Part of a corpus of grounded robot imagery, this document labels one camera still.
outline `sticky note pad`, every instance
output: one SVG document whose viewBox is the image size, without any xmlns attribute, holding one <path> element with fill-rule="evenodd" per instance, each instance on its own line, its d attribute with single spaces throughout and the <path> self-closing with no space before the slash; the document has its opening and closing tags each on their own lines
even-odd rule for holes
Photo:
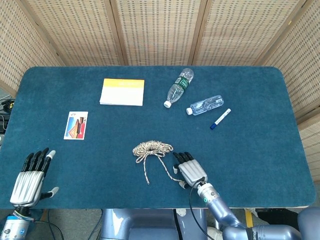
<svg viewBox="0 0 320 240">
<path fill-rule="evenodd" d="M 145 80 L 105 78 L 100 104 L 142 106 Z"/>
</svg>

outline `blue bottle label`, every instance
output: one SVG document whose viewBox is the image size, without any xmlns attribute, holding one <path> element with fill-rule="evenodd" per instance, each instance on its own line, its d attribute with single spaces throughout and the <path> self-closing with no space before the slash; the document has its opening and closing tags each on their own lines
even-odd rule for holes
<svg viewBox="0 0 320 240">
<path fill-rule="evenodd" d="M 184 76 L 179 76 L 176 79 L 175 84 L 180 86 L 183 89 L 183 91 L 185 91 L 187 89 L 187 87 L 189 86 L 189 81 Z"/>
</svg>

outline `white bottle cap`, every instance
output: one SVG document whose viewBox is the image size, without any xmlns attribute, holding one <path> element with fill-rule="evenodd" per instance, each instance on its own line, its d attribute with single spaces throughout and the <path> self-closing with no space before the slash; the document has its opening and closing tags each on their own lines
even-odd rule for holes
<svg viewBox="0 0 320 240">
<path fill-rule="evenodd" d="M 165 101 L 163 104 L 166 108 L 170 108 L 171 107 L 171 103 L 169 101 Z"/>
<path fill-rule="evenodd" d="M 188 114 L 188 115 L 191 115 L 191 114 L 192 114 L 192 108 L 191 108 L 191 107 L 188 107 L 188 108 L 186 109 L 186 114 Z"/>
</svg>

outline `woven panel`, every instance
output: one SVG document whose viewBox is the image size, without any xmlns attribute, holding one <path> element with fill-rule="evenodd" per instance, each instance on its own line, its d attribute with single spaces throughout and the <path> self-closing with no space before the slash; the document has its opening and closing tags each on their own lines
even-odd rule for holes
<svg viewBox="0 0 320 240">
<path fill-rule="evenodd" d="M 214 0 L 196 65 L 253 65 L 299 0 Z"/>
<path fill-rule="evenodd" d="M 265 63 L 283 72 L 295 113 L 320 99 L 319 39 L 320 1 L 315 0 Z"/>
<path fill-rule="evenodd" d="M 119 65 L 103 0 L 27 0 L 44 30 L 72 66 Z"/>
<path fill-rule="evenodd" d="M 129 65 L 186 65 L 200 2 L 118 0 Z"/>
<path fill-rule="evenodd" d="M 14 94 L 28 68 L 59 62 L 15 1 L 0 1 L 0 18 L 0 81 Z"/>
<path fill-rule="evenodd" d="M 306 159 L 314 181 L 320 180 L 320 121 L 300 131 Z"/>
</svg>

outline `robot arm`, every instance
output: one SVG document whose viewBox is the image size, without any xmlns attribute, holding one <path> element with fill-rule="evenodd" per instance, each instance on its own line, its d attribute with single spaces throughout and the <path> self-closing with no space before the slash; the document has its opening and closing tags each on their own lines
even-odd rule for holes
<svg viewBox="0 0 320 240">
<path fill-rule="evenodd" d="M 59 190 L 54 187 L 51 191 L 41 193 L 42 183 L 47 174 L 50 162 L 56 151 L 49 148 L 30 153 L 25 159 L 21 172 L 18 174 L 12 195 L 11 204 L 15 207 L 11 216 L 7 217 L 0 240 L 22 240 L 26 238 L 30 222 L 35 220 L 30 217 L 30 208 L 46 198 L 52 198 Z"/>
<path fill-rule="evenodd" d="M 301 240 L 301 234 L 291 226 L 287 225 L 259 225 L 246 228 L 230 208 L 220 197 L 215 188 L 207 183 L 208 176 L 190 153 L 173 153 L 179 161 L 173 170 L 178 169 L 185 178 L 187 184 L 197 189 L 197 193 L 203 199 L 207 208 L 214 218 L 226 227 L 223 231 L 224 240 Z"/>
</svg>

